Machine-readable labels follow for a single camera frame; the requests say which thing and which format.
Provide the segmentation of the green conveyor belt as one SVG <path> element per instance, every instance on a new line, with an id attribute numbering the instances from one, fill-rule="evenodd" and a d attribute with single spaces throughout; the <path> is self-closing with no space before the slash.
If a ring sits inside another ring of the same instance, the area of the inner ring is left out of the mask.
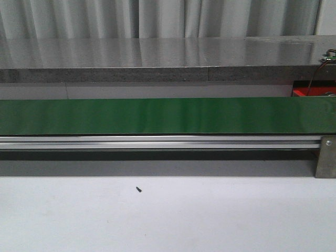
<path id="1" fill-rule="evenodd" d="M 333 97 L 1 101 L 1 135 L 334 133 Z"/>

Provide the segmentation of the red bin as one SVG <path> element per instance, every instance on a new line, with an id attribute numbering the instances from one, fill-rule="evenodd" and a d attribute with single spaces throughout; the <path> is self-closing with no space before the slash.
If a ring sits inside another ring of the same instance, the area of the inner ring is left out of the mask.
<path id="1" fill-rule="evenodd" d="M 292 89 L 293 97 L 303 96 L 335 96 L 335 80 L 295 81 Z"/>

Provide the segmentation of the grey stone counter slab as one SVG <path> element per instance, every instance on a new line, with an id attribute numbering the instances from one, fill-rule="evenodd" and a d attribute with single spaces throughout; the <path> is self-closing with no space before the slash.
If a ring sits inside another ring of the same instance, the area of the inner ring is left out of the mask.
<path id="1" fill-rule="evenodd" d="M 333 80 L 333 35 L 1 40 L 1 82 Z"/>

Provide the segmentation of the small green circuit board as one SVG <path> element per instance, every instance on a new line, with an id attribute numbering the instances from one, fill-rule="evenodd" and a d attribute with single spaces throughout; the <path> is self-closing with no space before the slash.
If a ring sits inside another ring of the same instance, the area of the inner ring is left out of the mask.
<path id="1" fill-rule="evenodd" d="M 335 63 L 336 62 L 336 50 L 335 49 L 328 49 L 325 54 L 321 57 L 320 61 L 322 63 Z"/>

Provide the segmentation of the grey pleated curtain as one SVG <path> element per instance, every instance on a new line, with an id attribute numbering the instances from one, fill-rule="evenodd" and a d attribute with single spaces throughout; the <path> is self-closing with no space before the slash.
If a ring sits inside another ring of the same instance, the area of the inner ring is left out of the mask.
<path id="1" fill-rule="evenodd" d="M 1 38 L 312 35 L 320 5 L 320 1 L 1 1 Z"/>

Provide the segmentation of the aluminium conveyor side rail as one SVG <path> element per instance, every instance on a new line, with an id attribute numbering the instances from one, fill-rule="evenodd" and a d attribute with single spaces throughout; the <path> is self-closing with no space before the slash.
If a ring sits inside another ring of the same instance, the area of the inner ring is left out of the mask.
<path id="1" fill-rule="evenodd" d="M 320 135 L 4 136 L 1 150 L 317 149 Z"/>

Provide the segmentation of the metal conveyor support bracket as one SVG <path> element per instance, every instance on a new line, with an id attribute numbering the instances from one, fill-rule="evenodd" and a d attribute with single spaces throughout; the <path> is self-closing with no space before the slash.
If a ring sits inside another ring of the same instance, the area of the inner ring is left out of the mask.
<path id="1" fill-rule="evenodd" d="M 335 162 L 335 135 L 322 137 L 315 178 L 334 179 Z"/>

